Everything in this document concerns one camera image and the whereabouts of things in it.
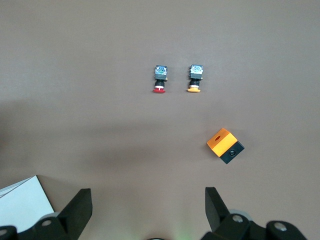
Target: gray floor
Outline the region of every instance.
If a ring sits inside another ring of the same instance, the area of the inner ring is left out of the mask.
[[[198,240],[205,187],[320,235],[320,2],[0,2],[0,188],[39,175],[80,239]],[[188,67],[204,67],[189,93]],[[166,93],[152,92],[168,66]],[[206,146],[220,128],[245,150]]]

